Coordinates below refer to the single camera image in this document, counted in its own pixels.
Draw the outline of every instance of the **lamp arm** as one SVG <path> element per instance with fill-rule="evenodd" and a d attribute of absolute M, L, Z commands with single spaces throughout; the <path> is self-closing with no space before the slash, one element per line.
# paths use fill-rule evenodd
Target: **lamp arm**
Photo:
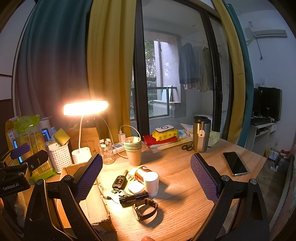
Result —
<path fill-rule="evenodd" d="M 79 142 L 78 142 L 78 149 L 80 150 L 80 140 L 81 140 L 81 126 L 82 126 L 82 119 L 83 119 L 83 115 L 81 116 L 80 119 L 80 127 L 79 127 Z"/>

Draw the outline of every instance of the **sliding glass door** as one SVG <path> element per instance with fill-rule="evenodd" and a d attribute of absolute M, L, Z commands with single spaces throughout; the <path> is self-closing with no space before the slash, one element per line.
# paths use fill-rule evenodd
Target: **sliding glass door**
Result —
<path fill-rule="evenodd" d="M 217 19 L 189 1 L 137 0 L 131 118 L 136 113 L 141 135 L 168 124 L 182 129 L 195 115 L 207 116 L 212 130 L 222 133 L 229 95 L 228 49 L 217 32 L 215 24 L 220 23 L 209 16 Z"/>

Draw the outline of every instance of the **wristwatch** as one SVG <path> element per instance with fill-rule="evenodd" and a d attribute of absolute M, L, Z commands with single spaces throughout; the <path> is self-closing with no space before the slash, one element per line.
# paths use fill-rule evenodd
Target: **wristwatch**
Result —
<path fill-rule="evenodd" d="M 151 213 L 143 215 L 139 210 L 139 207 L 142 205 L 149 205 L 151 207 L 154 207 L 154 210 Z M 152 217 L 156 213 L 157 208 L 158 208 L 158 203 L 154 202 L 149 198 L 145 198 L 144 200 L 141 200 L 132 206 L 133 214 L 135 216 L 135 219 L 138 221 L 143 221 Z"/>

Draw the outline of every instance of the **person's finger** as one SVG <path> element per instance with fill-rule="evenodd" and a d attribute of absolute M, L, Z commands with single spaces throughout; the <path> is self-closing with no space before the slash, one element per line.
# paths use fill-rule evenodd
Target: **person's finger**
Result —
<path fill-rule="evenodd" d="M 142 238 L 142 241 L 155 241 L 155 240 L 150 238 L 149 236 L 145 236 L 144 238 Z"/>
<path fill-rule="evenodd" d="M 2 201 L 2 198 L 0 198 L 0 211 L 4 209 L 4 203 Z"/>

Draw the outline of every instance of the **desk lamp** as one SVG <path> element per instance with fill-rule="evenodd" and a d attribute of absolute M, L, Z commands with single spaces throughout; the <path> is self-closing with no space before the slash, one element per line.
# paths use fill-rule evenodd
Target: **desk lamp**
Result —
<path fill-rule="evenodd" d="M 87 162 L 91 158 L 91 151 L 88 147 L 80 148 L 81 141 L 81 126 L 82 119 L 85 115 L 99 114 L 106 110 L 109 106 L 108 101 L 103 100 L 91 100 L 77 103 L 70 103 L 64 106 L 64 115 L 80 115 L 80 127 L 79 127 L 79 142 L 78 149 L 72 151 L 72 156 L 75 164 L 81 162 Z"/>

